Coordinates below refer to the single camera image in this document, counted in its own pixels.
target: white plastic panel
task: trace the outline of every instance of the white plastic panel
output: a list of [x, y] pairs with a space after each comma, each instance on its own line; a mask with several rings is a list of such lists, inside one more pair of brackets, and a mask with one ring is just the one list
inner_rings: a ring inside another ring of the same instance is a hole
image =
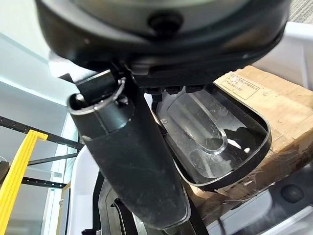
[[85, 229], [92, 229], [92, 196], [98, 173], [97, 163], [84, 146], [72, 172], [68, 235], [78, 235]]
[[288, 22], [281, 43], [254, 64], [313, 90], [313, 24]]
[[[221, 217], [226, 235], [231, 235], [262, 218], [262, 216], [268, 213], [271, 206], [271, 195], [268, 191], [265, 191], [237, 209], [229, 211]], [[210, 224], [207, 229], [210, 235], [222, 235], [221, 228], [217, 221]]]

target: gray carpet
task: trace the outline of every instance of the gray carpet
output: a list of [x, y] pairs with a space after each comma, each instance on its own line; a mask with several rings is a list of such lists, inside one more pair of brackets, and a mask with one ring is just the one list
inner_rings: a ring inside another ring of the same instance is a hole
[[313, 24], [313, 0], [293, 0], [290, 21]]

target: black metal rack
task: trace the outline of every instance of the black metal rack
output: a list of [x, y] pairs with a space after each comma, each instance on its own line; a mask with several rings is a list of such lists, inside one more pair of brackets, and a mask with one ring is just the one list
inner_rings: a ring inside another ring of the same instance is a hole
[[[54, 135], [52, 133], [25, 125], [23, 123], [20, 123], [20, 122], [17, 122], [17, 121], [14, 121], [6, 117], [2, 117], [2, 116], [0, 116], [0, 126], [3, 126], [5, 128], [8, 128], [14, 131], [22, 132], [25, 134], [27, 134], [29, 130], [38, 131], [38, 132], [48, 135], [47, 141], [54, 142], [57, 144], [63, 144], [68, 147], [75, 148], [77, 149], [78, 152], [84, 147], [82, 143], [65, 139], [63, 137]], [[32, 160], [28, 162], [28, 165], [37, 165], [37, 164], [53, 162], [53, 161], [57, 161], [61, 159], [75, 158], [77, 157], [78, 152], [67, 154], [67, 155], [62, 155], [62, 156], [55, 156], [55, 157]], [[1, 177], [2, 179], [4, 179], [3, 176], [7, 175], [7, 172], [9, 171], [9, 164], [5, 164], [4, 166], [5, 167], [0, 168], [1, 169], [0, 175], [2, 176]], [[22, 184], [40, 186], [40, 187], [45, 187], [45, 188], [64, 188], [66, 186], [66, 184], [63, 184], [63, 183], [34, 179], [34, 178], [29, 178], [29, 177], [23, 177]]]

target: yellow ladder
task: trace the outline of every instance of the yellow ladder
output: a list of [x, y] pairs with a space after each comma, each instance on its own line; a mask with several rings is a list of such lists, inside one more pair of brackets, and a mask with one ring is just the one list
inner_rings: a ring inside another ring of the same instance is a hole
[[14, 157], [0, 189], [0, 235], [5, 233], [35, 143], [37, 139], [45, 141], [47, 138], [46, 134], [30, 130]]

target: white wall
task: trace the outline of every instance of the white wall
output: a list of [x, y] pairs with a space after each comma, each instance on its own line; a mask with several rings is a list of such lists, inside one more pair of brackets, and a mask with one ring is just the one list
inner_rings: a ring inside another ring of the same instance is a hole
[[0, 32], [47, 59], [49, 47], [41, 34], [34, 0], [0, 0]]
[[313, 90], [313, 24], [288, 22], [280, 44], [254, 66]]
[[78, 90], [52, 77], [34, 0], [0, 0], [0, 81], [65, 105]]

